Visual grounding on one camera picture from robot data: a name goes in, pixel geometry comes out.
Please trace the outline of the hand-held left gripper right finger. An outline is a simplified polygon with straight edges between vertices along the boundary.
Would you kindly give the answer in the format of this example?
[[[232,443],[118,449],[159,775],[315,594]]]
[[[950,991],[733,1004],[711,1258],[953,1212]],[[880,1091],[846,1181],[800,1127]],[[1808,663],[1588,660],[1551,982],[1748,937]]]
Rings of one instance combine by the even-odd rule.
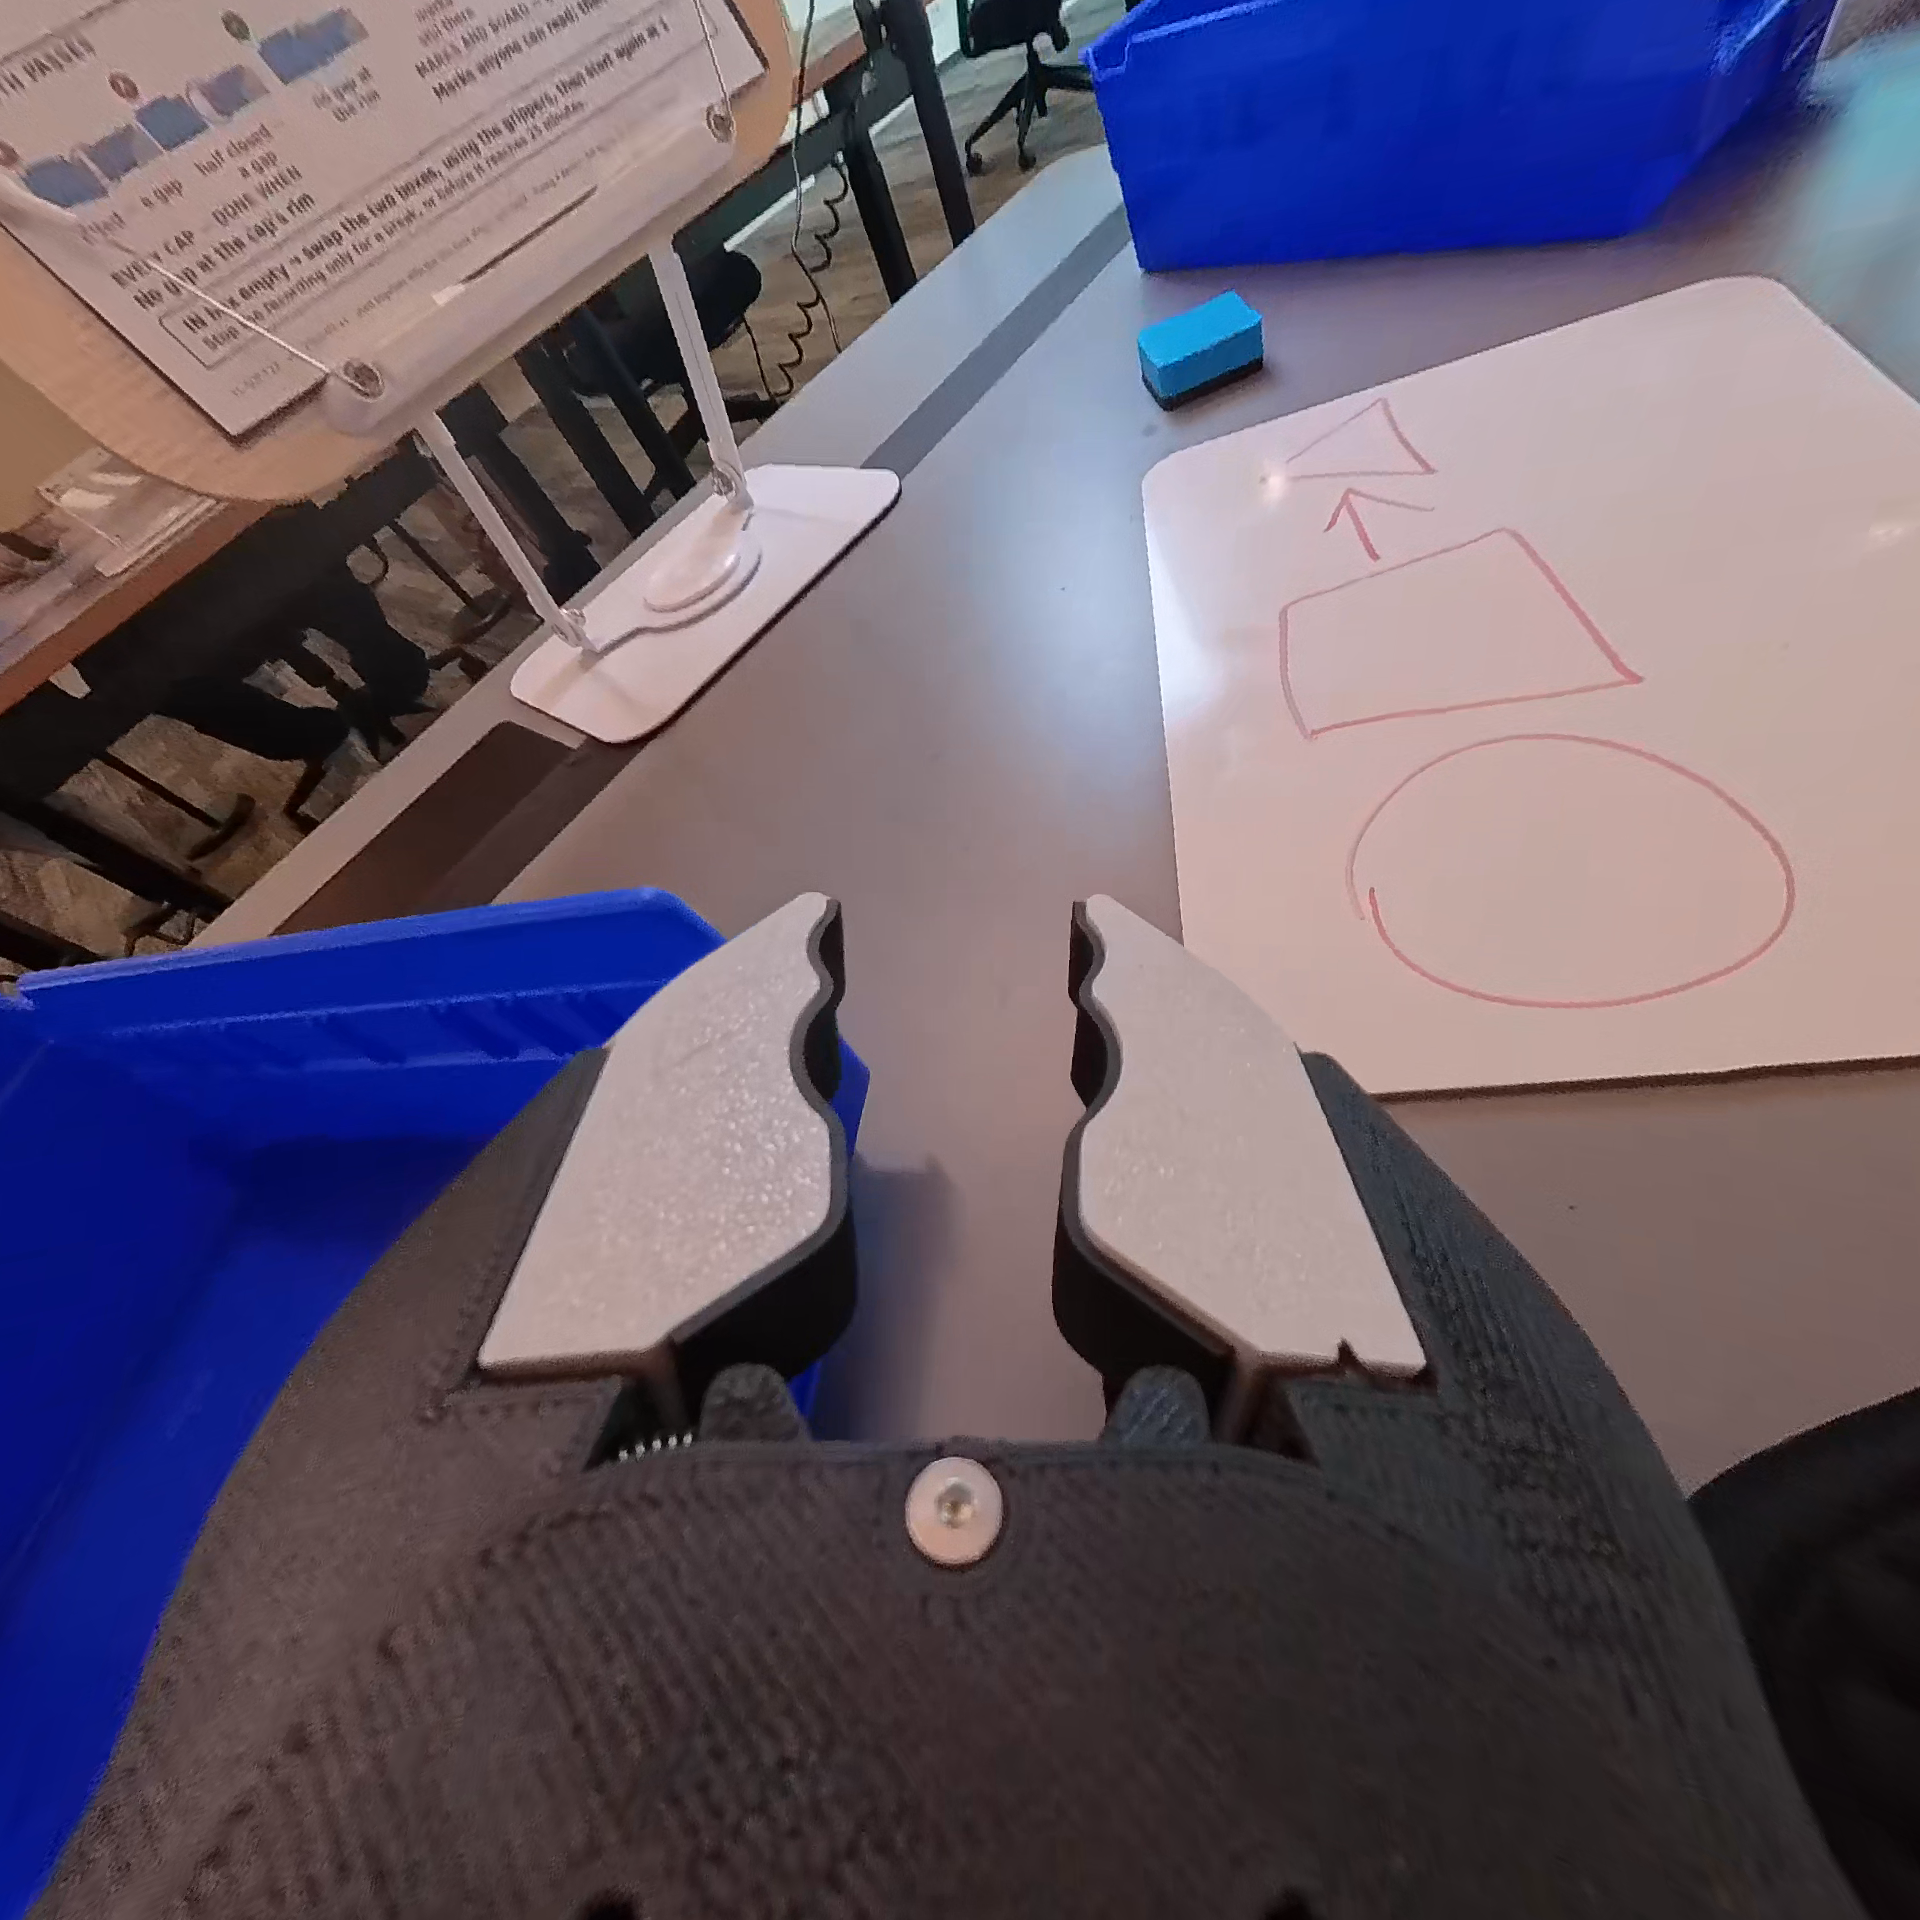
[[[1414,1383],[1428,1355],[1300,1049],[1108,895],[1068,927],[1071,1082],[1052,1310],[1123,1390]]]

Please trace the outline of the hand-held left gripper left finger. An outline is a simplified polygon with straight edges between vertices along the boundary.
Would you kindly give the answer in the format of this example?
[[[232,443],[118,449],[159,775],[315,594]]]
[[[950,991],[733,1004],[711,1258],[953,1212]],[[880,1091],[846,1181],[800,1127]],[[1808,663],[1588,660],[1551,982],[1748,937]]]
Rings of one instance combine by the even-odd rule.
[[[793,1381],[856,1306],[842,908],[804,891],[614,1038],[479,1347],[491,1381]]]

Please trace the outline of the blue open-front storage bin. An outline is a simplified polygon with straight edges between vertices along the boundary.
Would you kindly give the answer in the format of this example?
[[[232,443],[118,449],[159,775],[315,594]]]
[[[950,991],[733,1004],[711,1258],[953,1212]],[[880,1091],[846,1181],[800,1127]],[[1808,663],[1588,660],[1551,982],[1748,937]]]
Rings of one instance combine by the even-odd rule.
[[[791,1381],[491,1381],[616,1032],[602,891],[4,1003],[4,1916],[750,1916],[696,1470]]]

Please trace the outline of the blue whiteboard eraser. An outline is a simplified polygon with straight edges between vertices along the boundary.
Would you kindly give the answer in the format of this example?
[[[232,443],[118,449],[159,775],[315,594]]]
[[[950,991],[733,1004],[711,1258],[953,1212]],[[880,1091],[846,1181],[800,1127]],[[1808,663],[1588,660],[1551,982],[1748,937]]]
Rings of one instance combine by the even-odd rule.
[[[1165,410],[1191,406],[1266,367],[1263,315],[1236,291],[1198,302],[1137,335],[1145,395]]]

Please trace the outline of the white paper sign board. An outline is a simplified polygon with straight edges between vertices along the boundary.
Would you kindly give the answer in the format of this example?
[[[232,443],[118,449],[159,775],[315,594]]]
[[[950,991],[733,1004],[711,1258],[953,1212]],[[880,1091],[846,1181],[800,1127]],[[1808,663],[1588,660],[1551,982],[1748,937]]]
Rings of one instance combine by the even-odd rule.
[[[321,492],[744,183],[795,76],[783,4],[4,4],[4,373]]]

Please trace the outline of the black office chair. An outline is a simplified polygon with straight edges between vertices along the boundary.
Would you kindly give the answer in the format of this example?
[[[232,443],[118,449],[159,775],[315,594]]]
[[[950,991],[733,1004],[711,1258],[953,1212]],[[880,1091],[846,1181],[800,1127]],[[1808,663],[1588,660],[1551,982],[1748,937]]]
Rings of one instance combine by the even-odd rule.
[[[1050,99],[1059,93],[1091,97],[1094,80],[1084,61],[1067,61],[1068,26],[1067,3],[957,3],[956,29],[957,52],[964,61],[982,61],[994,55],[1021,55],[1020,77],[997,106],[967,134],[964,166],[969,176],[987,172],[980,143],[1008,118],[1015,119],[1015,151],[1020,168],[1036,166],[1029,151],[1032,123],[1048,118]],[[1048,61],[1043,45],[1050,45],[1062,61]]]

